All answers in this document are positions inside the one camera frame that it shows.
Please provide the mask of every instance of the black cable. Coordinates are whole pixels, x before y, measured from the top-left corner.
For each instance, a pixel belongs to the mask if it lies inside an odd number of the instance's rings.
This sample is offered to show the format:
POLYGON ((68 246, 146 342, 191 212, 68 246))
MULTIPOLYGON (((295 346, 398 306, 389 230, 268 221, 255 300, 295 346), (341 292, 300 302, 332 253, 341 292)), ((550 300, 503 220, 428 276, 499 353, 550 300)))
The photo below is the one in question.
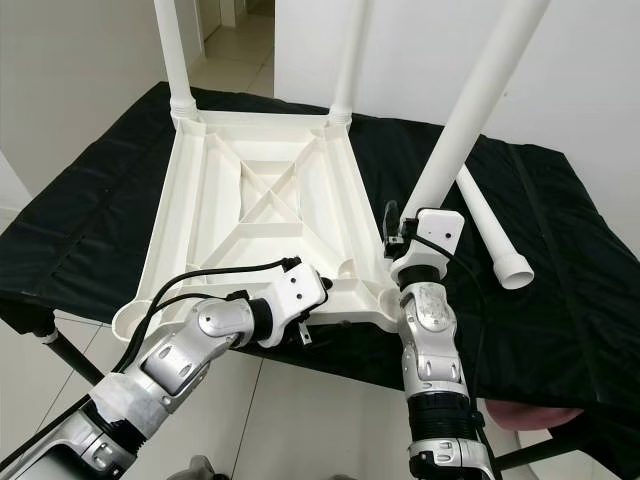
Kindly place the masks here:
POLYGON ((173 305, 174 303, 180 302, 182 300, 187 300, 189 298, 202 298, 204 300, 207 300, 209 298, 217 298, 218 300, 224 300, 224 298, 222 297, 215 297, 213 295, 207 295, 206 293, 185 293, 183 295, 178 295, 169 300, 162 302, 160 305, 156 307, 156 309, 153 312, 151 312, 151 315, 155 315, 160 310, 167 308, 169 305, 173 305))
POLYGON ((138 355, 140 347, 142 346, 142 342, 144 341, 144 337, 147 333, 147 329, 149 328, 149 323, 151 322, 151 317, 153 317, 155 313, 155 309, 157 308, 160 300, 164 296, 169 289, 178 282, 182 280, 186 280, 187 278, 199 277, 203 275, 224 275, 227 273, 246 273, 246 272, 257 272, 261 270, 270 270, 276 267, 285 267, 287 264, 290 264, 293 260, 289 258, 283 258, 271 263, 265 263, 262 265, 253 265, 249 267, 228 267, 228 268, 210 268, 204 270, 194 270, 193 272, 183 273, 182 275, 178 275, 177 277, 172 278, 167 283, 165 283, 158 293, 151 301, 151 305, 149 305, 149 309, 147 310, 146 315, 140 321, 140 324, 136 328, 133 336, 131 337, 131 341, 127 346, 124 354, 120 361, 113 367, 113 372, 123 372, 125 368, 127 368, 131 362, 138 355))
MULTIPOLYGON (((478 372, 480 371, 480 356, 482 355, 482 348, 483 348, 483 345, 484 345, 485 328, 487 326, 487 323, 489 323, 489 319, 488 319, 488 317, 486 315, 486 299, 484 297, 484 294, 482 293, 482 288, 480 287, 480 283, 478 283, 478 279, 474 275, 473 271, 462 260, 460 260, 458 257, 456 257, 454 254, 448 252, 447 250, 442 248, 440 245, 437 245, 437 244, 427 240, 426 238, 421 237, 420 235, 412 234, 412 235, 409 236, 409 238, 411 240, 415 240, 416 242, 423 244, 426 247, 429 247, 429 248, 435 250, 436 252, 440 253, 441 255, 444 255, 446 258, 448 258, 453 263, 455 263, 460 268, 462 268, 462 270, 467 274, 467 276, 469 277, 469 279, 473 283, 473 286, 475 287, 476 292, 478 294, 478 300, 480 301, 480 320, 481 320, 480 335, 478 337, 478 346, 476 348, 475 365, 474 365, 474 369, 473 369, 473 375, 471 377, 471 384, 469 385, 469 402, 470 402, 470 406, 473 409, 473 411, 477 411, 478 410, 478 402, 477 402, 478 372)), ((502 473, 496 467, 495 455, 493 454, 493 449, 491 448, 491 445, 489 444, 489 440, 487 439, 487 436, 484 433, 483 427, 480 426, 480 425, 476 426, 476 432, 478 434, 478 437, 479 437, 480 441, 482 442, 482 444, 487 449, 487 454, 489 455, 489 462, 491 463, 491 469, 493 470, 493 474, 496 477, 496 480, 502 480, 502 473)))

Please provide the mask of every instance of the black metal table leg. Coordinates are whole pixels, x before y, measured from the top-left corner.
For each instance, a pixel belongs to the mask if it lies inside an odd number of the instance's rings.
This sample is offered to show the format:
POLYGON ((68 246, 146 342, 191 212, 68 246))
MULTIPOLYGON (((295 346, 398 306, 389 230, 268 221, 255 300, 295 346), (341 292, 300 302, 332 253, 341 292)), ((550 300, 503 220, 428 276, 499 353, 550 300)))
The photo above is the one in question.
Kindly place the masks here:
POLYGON ((104 378, 98 368, 78 350, 67 337, 53 326, 54 331, 46 337, 39 337, 43 345, 49 347, 53 352, 63 359, 67 365, 78 372, 91 385, 96 385, 104 378))
POLYGON ((496 467, 503 471, 580 449, 592 440, 590 435, 557 437, 530 447, 521 448, 496 458, 496 467))
POLYGON ((2 299, 0 318, 19 334, 33 333, 40 338, 92 385, 104 378, 102 372, 58 331, 52 309, 2 299))

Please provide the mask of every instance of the white plastic tube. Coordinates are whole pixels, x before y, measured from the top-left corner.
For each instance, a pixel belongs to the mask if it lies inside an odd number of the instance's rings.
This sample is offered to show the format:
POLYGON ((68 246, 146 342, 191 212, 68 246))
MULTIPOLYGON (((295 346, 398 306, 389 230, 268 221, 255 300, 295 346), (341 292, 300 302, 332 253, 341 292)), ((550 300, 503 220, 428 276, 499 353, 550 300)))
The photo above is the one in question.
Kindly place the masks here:
POLYGON ((439 208, 515 70, 549 0, 507 0, 403 211, 439 208))
POLYGON ((531 283, 534 275, 529 262, 514 248, 466 166, 460 169, 456 182, 493 259, 500 285, 515 290, 531 283))
POLYGON ((171 116, 174 119, 193 119, 196 118, 198 111, 196 101, 189 89, 189 76, 182 50, 175 1, 154 0, 164 64, 171 89, 171 116))
POLYGON ((344 42, 342 63, 338 72, 336 91, 329 109, 329 122, 333 125, 349 125, 353 112, 353 96, 362 48, 362 37, 367 13, 368 0, 353 0, 351 17, 344 42))

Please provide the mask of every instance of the white wall corner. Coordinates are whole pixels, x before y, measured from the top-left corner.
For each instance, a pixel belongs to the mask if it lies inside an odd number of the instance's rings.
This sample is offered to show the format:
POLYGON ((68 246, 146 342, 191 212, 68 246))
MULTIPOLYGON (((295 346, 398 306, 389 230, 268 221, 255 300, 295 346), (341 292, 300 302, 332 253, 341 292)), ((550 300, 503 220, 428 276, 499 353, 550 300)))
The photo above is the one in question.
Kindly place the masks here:
POLYGON ((204 39, 197 0, 176 1, 176 14, 187 70, 193 71, 205 60, 204 39))
POLYGON ((223 27, 237 27, 246 16, 246 0, 220 0, 220 21, 223 27))
POLYGON ((187 74, 189 76, 193 75, 195 72, 200 70, 200 67, 207 63, 207 57, 204 53, 199 55, 197 58, 194 58, 189 65, 187 65, 187 74))
POLYGON ((0 209, 7 215, 10 211, 17 213, 31 201, 31 198, 31 194, 0 150, 0 209))

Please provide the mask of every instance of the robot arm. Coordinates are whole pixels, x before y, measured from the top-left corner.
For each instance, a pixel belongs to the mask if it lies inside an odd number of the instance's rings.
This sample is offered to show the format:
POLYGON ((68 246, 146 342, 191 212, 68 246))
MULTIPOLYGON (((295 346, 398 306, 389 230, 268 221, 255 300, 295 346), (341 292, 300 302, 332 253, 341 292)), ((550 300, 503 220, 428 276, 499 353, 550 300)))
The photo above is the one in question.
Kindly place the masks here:
POLYGON ((184 323, 158 328, 123 373, 109 373, 91 400, 2 475, 3 480, 118 479, 137 452, 231 347, 277 345, 285 327, 324 303, 318 273, 299 264, 253 299, 204 300, 184 323))
POLYGON ((402 370, 412 444, 409 466, 416 478, 494 480, 489 451, 478 441, 484 426, 474 408, 456 349, 456 316, 441 279, 447 256, 421 243, 455 253, 463 217, 423 209, 417 218, 399 217, 391 204, 385 215, 385 253, 400 287, 404 317, 398 332, 404 346, 402 370))

